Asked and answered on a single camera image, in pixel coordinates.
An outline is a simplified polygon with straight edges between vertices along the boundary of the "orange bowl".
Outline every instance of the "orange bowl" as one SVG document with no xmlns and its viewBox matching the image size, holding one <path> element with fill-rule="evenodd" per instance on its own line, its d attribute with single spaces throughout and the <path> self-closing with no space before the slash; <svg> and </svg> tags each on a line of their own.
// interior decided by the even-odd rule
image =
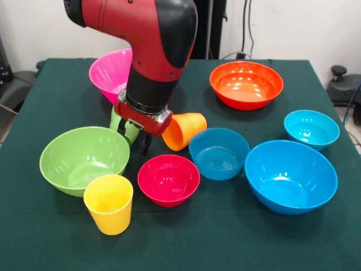
<svg viewBox="0 0 361 271">
<path fill-rule="evenodd" d="M 210 75 L 218 98 L 237 110 L 256 110 L 272 102 L 283 90 L 281 76 L 270 67 L 237 61 L 218 66 Z"/>
</svg>

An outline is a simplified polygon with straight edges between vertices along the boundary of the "yellow cup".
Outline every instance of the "yellow cup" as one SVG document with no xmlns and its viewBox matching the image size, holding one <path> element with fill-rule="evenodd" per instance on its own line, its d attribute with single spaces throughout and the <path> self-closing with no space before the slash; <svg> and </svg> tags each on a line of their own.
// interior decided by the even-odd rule
<svg viewBox="0 0 361 271">
<path fill-rule="evenodd" d="M 133 186 L 115 174 L 96 178 L 84 192 L 85 206 L 106 235 L 117 235 L 128 228 L 132 201 Z"/>
</svg>

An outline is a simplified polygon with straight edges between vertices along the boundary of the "white wall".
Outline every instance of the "white wall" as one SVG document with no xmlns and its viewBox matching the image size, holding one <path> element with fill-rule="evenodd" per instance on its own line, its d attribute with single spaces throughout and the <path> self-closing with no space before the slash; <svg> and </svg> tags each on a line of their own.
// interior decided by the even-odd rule
<svg viewBox="0 0 361 271">
<path fill-rule="evenodd" d="M 227 0 L 221 56 L 241 48 L 243 5 Z M 254 59 L 309 59 L 324 86 L 335 64 L 361 73 L 361 0 L 252 0 L 251 28 Z"/>
<path fill-rule="evenodd" d="M 221 56 L 241 47 L 243 3 L 228 0 Z M 310 59 L 323 84 L 334 64 L 361 73 L 361 0 L 253 0 L 252 32 L 254 58 Z M 0 0 L 0 35 L 14 71 L 49 57 L 99 57 L 129 47 L 72 23 L 63 0 Z"/>
<path fill-rule="evenodd" d="M 0 35 L 14 71 L 46 58 L 99 57 L 129 47 L 119 38 L 70 21 L 63 0 L 0 0 Z"/>
</svg>

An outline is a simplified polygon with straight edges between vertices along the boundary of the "cup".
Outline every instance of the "cup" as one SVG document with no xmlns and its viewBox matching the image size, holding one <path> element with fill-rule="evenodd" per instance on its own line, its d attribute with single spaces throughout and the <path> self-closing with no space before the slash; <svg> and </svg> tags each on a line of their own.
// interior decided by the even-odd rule
<svg viewBox="0 0 361 271">
<path fill-rule="evenodd" d="M 113 131 L 118 131 L 119 122 L 122 118 L 115 113 L 114 106 L 112 108 L 112 114 L 111 114 L 111 123 L 109 125 L 109 128 Z M 139 129 L 134 126 L 134 124 L 130 123 L 129 121 L 125 124 L 125 139 L 127 139 L 129 145 L 133 144 L 133 142 L 136 140 L 137 136 L 139 134 Z"/>
<path fill-rule="evenodd" d="M 193 136 L 205 129 L 207 129 L 207 121 L 200 113 L 173 115 L 162 138 L 168 148 L 180 151 L 190 144 Z"/>
<path fill-rule="evenodd" d="M 133 186 L 125 177 L 115 174 L 96 178 L 84 193 L 85 206 L 106 235 L 117 235 L 128 228 L 132 201 Z"/>
</svg>

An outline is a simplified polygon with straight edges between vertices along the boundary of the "orange cup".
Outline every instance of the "orange cup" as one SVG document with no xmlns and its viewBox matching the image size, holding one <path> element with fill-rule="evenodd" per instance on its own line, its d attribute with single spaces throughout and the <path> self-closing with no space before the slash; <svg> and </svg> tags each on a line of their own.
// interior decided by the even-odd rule
<svg viewBox="0 0 361 271">
<path fill-rule="evenodd" d="M 202 114 L 173 115 L 170 124 L 162 134 L 162 138 L 168 148 L 173 151 L 180 151 L 190 144 L 195 134 L 205 129 L 207 129 L 207 121 Z"/>
</svg>

